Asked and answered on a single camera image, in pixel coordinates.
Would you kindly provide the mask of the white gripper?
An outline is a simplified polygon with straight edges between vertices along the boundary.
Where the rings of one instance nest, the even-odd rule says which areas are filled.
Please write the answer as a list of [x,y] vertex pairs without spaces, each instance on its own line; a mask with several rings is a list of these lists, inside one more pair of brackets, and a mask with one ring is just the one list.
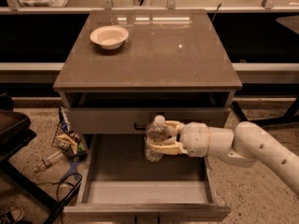
[[205,157],[209,146],[209,129],[204,123],[184,125],[177,120],[167,120],[166,127],[171,137],[180,134],[179,142],[151,143],[149,148],[166,155],[187,154],[190,157]]

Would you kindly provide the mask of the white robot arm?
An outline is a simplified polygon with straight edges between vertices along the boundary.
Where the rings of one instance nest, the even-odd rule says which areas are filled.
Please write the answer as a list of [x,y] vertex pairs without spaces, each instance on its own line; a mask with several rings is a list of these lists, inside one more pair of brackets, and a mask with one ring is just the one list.
[[214,156],[241,167],[260,161],[299,195],[299,157],[252,122],[242,121],[231,130],[197,122],[183,124],[158,116],[146,130],[146,144],[155,153]]

